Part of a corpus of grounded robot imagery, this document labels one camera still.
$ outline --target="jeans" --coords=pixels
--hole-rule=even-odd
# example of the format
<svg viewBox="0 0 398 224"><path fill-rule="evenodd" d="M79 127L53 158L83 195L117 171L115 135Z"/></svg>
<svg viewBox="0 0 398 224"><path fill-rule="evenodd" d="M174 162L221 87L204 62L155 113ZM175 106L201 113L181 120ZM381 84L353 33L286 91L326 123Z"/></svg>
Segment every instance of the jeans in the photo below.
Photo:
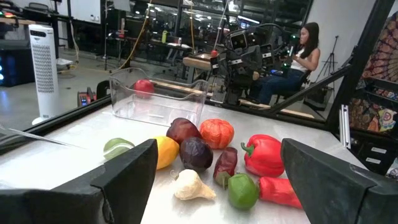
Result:
<svg viewBox="0 0 398 224"><path fill-rule="evenodd" d="M271 97L281 91L294 91L300 85L300 79L304 72L290 69L287 78L270 75L254 81L250 89L250 98L258 102L269 105Z"/></svg>

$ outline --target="tower fan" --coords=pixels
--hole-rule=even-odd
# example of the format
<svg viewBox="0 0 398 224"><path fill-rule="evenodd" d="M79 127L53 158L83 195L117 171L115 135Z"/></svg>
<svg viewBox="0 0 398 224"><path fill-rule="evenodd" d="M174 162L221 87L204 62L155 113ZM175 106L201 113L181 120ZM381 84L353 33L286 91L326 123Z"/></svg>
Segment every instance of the tower fan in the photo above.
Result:
<svg viewBox="0 0 398 224"><path fill-rule="evenodd" d="M52 27L29 25L30 47L36 80L40 117L35 125L60 114L57 59L55 58L54 31Z"/></svg>

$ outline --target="plastic bin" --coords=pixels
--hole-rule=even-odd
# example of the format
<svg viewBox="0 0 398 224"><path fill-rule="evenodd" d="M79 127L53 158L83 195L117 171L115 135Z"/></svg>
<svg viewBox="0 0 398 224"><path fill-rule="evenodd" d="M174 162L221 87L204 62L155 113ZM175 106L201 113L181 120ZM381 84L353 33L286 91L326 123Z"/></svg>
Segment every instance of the plastic bin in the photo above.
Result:
<svg viewBox="0 0 398 224"><path fill-rule="evenodd" d="M134 90L138 80L154 84L154 93ZM127 68L111 75L113 114L163 126L175 118L187 118L198 125L205 104L208 82L184 84L148 77L140 68Z"/></svg>

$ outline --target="red bell pepper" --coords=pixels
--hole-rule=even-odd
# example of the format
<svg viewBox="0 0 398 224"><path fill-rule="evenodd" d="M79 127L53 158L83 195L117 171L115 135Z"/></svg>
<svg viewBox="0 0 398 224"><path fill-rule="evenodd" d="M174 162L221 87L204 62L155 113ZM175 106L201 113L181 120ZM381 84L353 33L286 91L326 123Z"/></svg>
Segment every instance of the red bell pepper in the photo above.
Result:
<svg viewBox="0 0 398 224"><path fill-rule="evenodd" d="M277 139L265 135L253 135L247 144L241 143L246 169L260 177L278 177L285 171L280 157L281 143Z"/></svg>
<svg viewBox="0 0 398 224"><path fill-rule="evenodd" d="M217 159L214 167L213 178L217 184L225 187L228 179L235 175L236 164L238 163L238 151L233 147L227 147Z"/></svg>
<svg viewBox="0 0 398 224"><path fill-rule="evenodd" d="M138 91L137 96L149 98L150 94L155 92L155 87L149 80L138 80L134 84L134 90Z"/></svg>
<svg viewBox="0 0 398 224"><path fill-rule="evenodd" d="M261 200L303 209L288 179L261 177L259 188Z"/></svg>

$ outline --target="garlic bulb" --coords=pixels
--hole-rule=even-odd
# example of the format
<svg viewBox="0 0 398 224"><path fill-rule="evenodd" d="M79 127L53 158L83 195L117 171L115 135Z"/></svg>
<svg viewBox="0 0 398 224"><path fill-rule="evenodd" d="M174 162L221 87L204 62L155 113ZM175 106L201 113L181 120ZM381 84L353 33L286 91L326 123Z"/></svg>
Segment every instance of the garlic bulb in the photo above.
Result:
<svg viewBox="0 0 398 224"><path fill-rule="evenodd" d="M174 195L181 200L190 200L197 197L213 200L216 197L216 193L201 181L198 173L190 169L179 173L175 181Z"/></svg>

